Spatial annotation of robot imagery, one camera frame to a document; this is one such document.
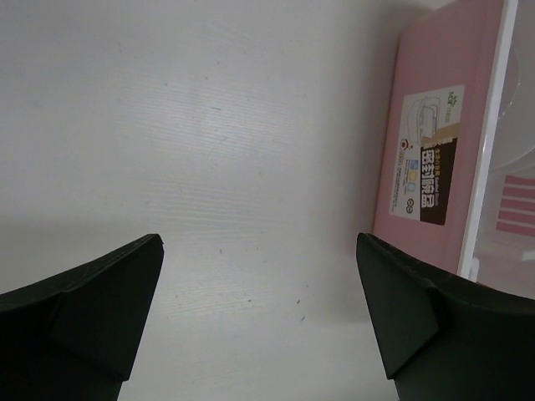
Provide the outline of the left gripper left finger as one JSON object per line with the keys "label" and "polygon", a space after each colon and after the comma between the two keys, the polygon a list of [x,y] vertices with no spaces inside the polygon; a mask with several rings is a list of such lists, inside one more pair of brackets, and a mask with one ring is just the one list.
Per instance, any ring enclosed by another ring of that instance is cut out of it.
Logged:
{"label": "left gripper left finger", "polygon": [[149,234],[1,295],[3,400],[116,400],[134,367],[164,260]]}

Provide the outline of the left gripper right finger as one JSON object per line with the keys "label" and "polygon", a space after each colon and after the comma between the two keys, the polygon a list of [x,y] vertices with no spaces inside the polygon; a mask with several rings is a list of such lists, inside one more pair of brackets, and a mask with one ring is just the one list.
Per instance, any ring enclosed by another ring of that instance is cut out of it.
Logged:
{"label": "left gripper right finger", "polygon": [[532,400],[534,301],[361,233],[356,260],[386,377],[401,400]]}

